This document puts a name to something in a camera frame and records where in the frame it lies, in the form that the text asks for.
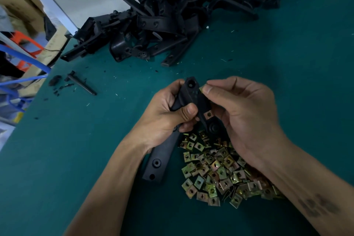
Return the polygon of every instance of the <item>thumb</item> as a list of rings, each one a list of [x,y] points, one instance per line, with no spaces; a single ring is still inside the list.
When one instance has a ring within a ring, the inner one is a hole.
[[[184,107],[181,107],[177,111],[170,112],[170,120],[172,126],[175,127],[183,122],[192,120],[198,113],[198,108],[195,104],[190,103]]]
[[[229,113],[237,111],[242,100],[241,97],[209,84],[203,86],[202,92],[210,101],[222,106]]]

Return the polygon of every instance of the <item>fingernail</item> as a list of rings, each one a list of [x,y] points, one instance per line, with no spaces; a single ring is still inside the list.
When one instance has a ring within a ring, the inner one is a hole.
[[[208,94],[212,88],[213,88],[213,86],[210,86],[210,85],[208,85],[208,84],[204,85],[204,87],[203,87],[203,93]]]
[[[187,105],[187,111],[189,114],[194,115],[197,112],[197,106],[193,103]]]

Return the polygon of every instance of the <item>green table surface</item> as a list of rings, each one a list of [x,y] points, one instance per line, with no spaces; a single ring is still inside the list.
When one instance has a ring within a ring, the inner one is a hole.
[[[0,235],[61,235],[153,94],[188,76],[267,84],[289,138],[353,184],[354,0],[282,0],[259,16],[215,11],[171,68],[164,56],[116,63],[107,47],[59,60],[50,78],[75,70],[98,95],[75,85],[57,97],[47,82],[39,90],[0,152]],[[189,200],[180,152],[161,185],[136,178],[122,235],[316,235],[287,200],[254,197],[238,210]]]

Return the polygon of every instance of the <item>left hand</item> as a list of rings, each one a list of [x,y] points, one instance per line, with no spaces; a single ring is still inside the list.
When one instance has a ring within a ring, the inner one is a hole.
[[[197,123],[195,116],[198,108],[190,103],[177,111],[171,112],[170,107],[175,102],[175,95],[184,84],[183,79],[172,82],[166,88],[158,91],[151,99],[145,112],[130,131],[130,137],[134,140],[141,140],[141,144],[146,147],[146,151],[164,142],[179,127],[181,133],[191,131]]]

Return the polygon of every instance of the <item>hand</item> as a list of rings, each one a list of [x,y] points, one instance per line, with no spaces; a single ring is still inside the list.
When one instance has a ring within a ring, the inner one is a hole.
[[[166,88],[158,91],[151,99],[145,112],[130,131],[129,136],[134,140],[142,140],[147,151],[164,142],[179,127],[181,133],[191,131],[197,121],[194,119],[198,113],[195,104],[190,103],[177,111],[171,112],[170,107],[175,102],[175,95],[184,84],[183,79],[178,79]]]
[[[264,158],[275,151],[279,140],[286,140],[272,90],[233,76],[207,81],[203,94],[216,104],[214,114],[224,123],[237,153],[261,170]]]

